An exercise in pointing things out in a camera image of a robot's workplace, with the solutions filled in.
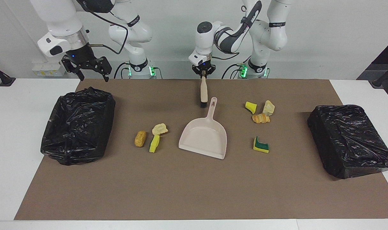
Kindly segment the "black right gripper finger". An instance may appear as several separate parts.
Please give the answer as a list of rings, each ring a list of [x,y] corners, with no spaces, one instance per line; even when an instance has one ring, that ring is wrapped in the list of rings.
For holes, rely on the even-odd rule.
[[[85,79],[80,67],[74,67],[68,55],[62,57],[62,64],[68,73],[76,74],[80,81]]]
[[[101,74],[105,82],[108,82],[108,75],[111,73],[112,67],[107,57],[95,58],[94,61],[94,71]]]

